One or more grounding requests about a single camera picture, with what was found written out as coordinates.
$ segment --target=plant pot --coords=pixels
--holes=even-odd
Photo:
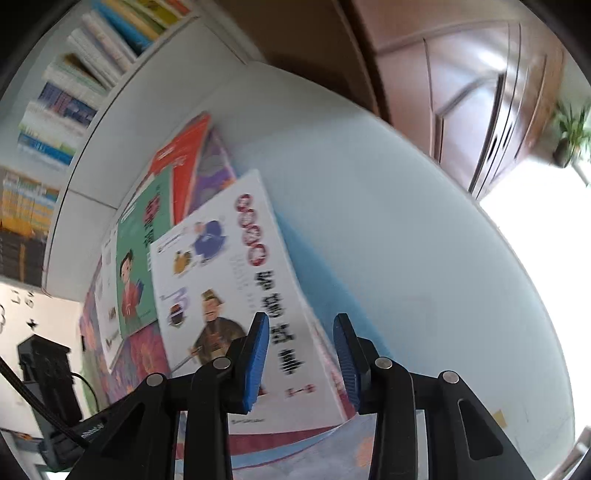
[[[577,152],[577,147],[573,147],[568,139],[563,138],[558,142],[556,145],[556,150],[554,150],[553,157],[554,162],[560,167],[565,168],[568,167],[573,158],[575,158]]]

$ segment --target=potted plant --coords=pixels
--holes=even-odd
[[[591,103],[587,103],[580,112],[574,114],[571,104],[567,109],[564,103],[557,103],[555,119],[560,130],[560,141],[553,157],[559,167],[570,165],[581,149],[591,144],[591,128],[585,127],[590,110]]]

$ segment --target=green book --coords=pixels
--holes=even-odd
[[[133,200],[117,232],[116,282],[121,336],[157,320],[150,271],[150,244],[172,227],[171,167]]]

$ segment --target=green plant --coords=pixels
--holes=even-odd
[[[569,158],[591,145],[591,128],[585,127],[589,111],[591,102],[586,103],[576,115],[571,104],[568,109],[563,102],[556,104],[554,117],[560,130],[560,139],[568,142]]]

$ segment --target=metal screw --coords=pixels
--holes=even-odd
[[[387,370],[388,368],[392,367],[392,361],[385,356],[381,356],[375,359],[375,366],[383,370]]]
[[[160,385],[162,383],[162,380],[163,380],[162,375],[152,374],[146,379],[146,383],[150,387],[157,387],[158,385]]]
[[[443,372],[443,379],[447,383],[458,383],[460,381],[460,377],[457,373],[448,370],[447,372]]]
[[[230,359],[227,356],[221,356],[219,358],[216,358],[213,361],[213,367],[217,368],[218,370],[225,370],[231,364],[232,364],[232,362],[230,361]]]

